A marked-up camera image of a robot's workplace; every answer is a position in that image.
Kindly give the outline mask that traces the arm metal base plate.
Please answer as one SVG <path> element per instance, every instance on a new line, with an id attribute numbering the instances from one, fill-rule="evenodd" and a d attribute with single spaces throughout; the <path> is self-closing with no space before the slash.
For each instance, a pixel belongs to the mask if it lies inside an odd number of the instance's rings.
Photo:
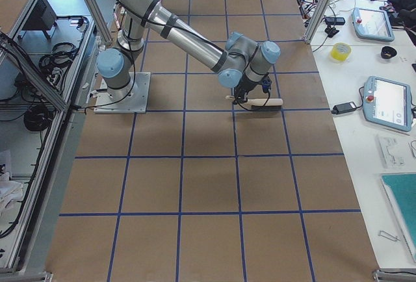
<path id="1" fill-rule="evenodd" d="M 97 95 L 94 112 L 97 114 L 145 114 L 150 89 L 150 72 L 129 72 L 127 86 L 115 90 L 102 79 L 100 88 L 105 89 Z"/>

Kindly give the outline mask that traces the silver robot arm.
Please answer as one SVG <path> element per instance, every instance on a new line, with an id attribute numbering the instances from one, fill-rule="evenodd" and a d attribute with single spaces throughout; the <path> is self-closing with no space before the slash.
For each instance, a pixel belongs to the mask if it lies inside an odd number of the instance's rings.
<path id="1" fill-rule="evenodd" d="M 261 86 L 264 93 L 270 93 L 268 74 L 281 53 L 276 43 L 259 43 L 233 32 L 225 48 L 221 49 L 165 9 L 161 0 L 116 1 L 124 7 L 126 19 L 118 31 L 116 45 L 99 57 L 99 70 L 109 90 L 129 85 L 129 68 L 141 54 L 144 30 L 149 28 L 216 73 L 222 86 L 233 89 L 229 97 L 233 104 L 246 103 L 255 107 L 283 104 L 279 98 L 248 99 L 248 93 L 256 86 Z"/>

